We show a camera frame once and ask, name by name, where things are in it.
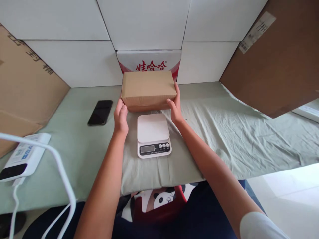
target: white wall panel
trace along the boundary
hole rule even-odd
[[[179,84],[219,81],[239,42],[184,42]]]
[[[98,0],[116,50],[181,49],[190,0]]]
[[[23,40],[110,40],[95,0],[1,0],[0,23]]]
[[[26,41],[70,87],[122,85],[110,41]]]
[[[184,42],[241,41],[267,0],[192,0]]]

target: brown cardboard box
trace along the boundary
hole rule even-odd
[[[124,72],[121,98],[130,112],[169,109],[176,90],[171,71]]]
[[[266,11],[276,18],[270,26],[259,21]],[[318,16],[316,0],[268,0],[252,27],[264,33],[245,54],[235,51],[220,82],[272,118],[318,98]]]
[[[0,24],[0,132],[26,136],[44,127],[70,87]],[[0,157],[17,144],[0,140]]]

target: digital kitchen scale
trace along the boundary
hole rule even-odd
[[[165,115],[139,116],[137,118],[137,155],[144,159],[169,155],[171,152],[172,146]]]

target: person's left hand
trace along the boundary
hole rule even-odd
[[[123,133],[125,136],[129,131],[126,122],[127,107],[120,98],[114,111],[114,133]]]

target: smartphone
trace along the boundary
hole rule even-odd
[[[89,126],[105,125],[112,108],[113,101],[98,101],[88,121]]]

